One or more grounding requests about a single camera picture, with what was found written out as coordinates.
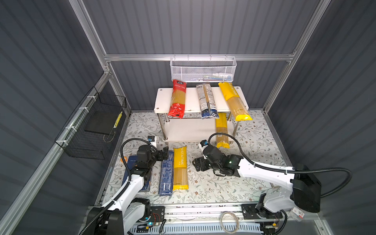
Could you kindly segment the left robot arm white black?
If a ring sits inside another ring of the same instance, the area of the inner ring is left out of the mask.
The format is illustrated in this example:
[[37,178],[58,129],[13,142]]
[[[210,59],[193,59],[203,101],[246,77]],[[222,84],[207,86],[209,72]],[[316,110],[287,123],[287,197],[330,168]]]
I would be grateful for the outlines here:
[[151,178],[155,163],[168,157],[168,147],[157,150],[152,145],[140,146],[134,166],[126,167],[126,182],[110,201],[89,212],[86,226],[80,234],[126,235],[138,220],[150,216],[150,200],[137,198],[136,195]]

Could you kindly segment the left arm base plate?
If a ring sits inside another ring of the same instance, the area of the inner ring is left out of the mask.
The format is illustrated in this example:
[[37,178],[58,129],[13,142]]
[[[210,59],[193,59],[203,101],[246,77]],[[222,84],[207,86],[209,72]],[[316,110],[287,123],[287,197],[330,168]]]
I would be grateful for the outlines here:
[[149,214],[138,220],[140,223],[162,222],[165,219],[165,206],[152,206]]

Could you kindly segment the clear blue spaghetti pack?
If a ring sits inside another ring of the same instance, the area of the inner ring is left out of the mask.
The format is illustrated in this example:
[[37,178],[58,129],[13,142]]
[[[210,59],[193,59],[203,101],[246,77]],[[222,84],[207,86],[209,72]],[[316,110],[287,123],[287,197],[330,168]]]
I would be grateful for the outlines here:
[[219,119],[212,88],[209,83],[196,85],[202,119]]

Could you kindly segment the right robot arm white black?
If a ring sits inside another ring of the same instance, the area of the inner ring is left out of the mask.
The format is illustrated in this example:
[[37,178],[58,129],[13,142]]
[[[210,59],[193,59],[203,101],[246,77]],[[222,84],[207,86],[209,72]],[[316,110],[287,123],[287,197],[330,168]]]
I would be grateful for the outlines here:
[[210,144],[201,146],[202,157],[193,160],[196,171],[213,170],[220,177],[235,176],[254,178],[280,187],[279,190],[262,193],[254,211],[262,218],[283,210],[297,207],[318,213],[321,204],[321,183],[311,173],[295,174],[293,167],[250,163],[240,155],[225,155]]

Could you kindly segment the blue spaghetti box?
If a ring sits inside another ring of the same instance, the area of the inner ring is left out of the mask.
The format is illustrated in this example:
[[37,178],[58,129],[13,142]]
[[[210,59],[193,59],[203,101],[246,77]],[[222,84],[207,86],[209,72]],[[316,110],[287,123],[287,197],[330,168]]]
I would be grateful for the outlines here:
[[159,196],[170,196],[173,193],[173,170],[174,170],[174,152],[168,152],[168,158],[162,161]]

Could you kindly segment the yellow Pastatime spaghetti pack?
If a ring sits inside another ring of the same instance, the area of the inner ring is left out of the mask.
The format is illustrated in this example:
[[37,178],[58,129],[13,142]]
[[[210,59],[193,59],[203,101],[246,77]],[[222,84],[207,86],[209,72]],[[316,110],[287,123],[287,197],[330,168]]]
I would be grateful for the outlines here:
[[187,147],[174,149],[173,190],[188,190]]

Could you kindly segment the red spaghetti pack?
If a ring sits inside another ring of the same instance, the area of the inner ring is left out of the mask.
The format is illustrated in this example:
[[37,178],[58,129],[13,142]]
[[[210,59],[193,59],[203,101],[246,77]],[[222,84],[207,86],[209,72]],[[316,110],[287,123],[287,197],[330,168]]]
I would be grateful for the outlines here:
[[187,84],[174,79],[173,92],[171,96],[170,108],[168,115],[176,118],[183,118],[185,113]]

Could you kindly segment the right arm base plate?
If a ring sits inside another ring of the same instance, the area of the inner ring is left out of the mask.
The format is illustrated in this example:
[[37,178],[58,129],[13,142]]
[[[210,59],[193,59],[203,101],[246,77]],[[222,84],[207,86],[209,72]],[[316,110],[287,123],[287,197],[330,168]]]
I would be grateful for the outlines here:
[[257,208],[257,204],[255,203],[247,203],[241,204],[241,211],[243,214],[244,219],[282,219],[283,214],[278,212],[269,212],[268,210],[261,208],[260,210]]

